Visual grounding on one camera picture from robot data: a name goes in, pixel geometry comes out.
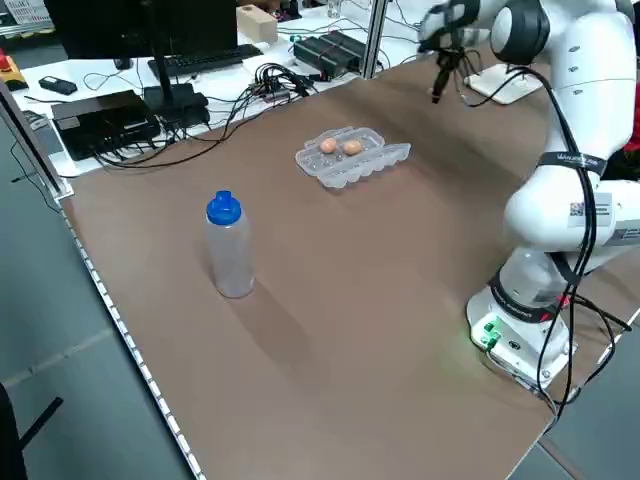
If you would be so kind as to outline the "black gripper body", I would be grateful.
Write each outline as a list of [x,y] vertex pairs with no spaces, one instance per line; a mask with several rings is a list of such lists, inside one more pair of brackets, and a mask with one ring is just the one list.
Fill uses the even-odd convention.
[[460,49],[468,44],[466,27],[462,25],[424,25],[424,50]]

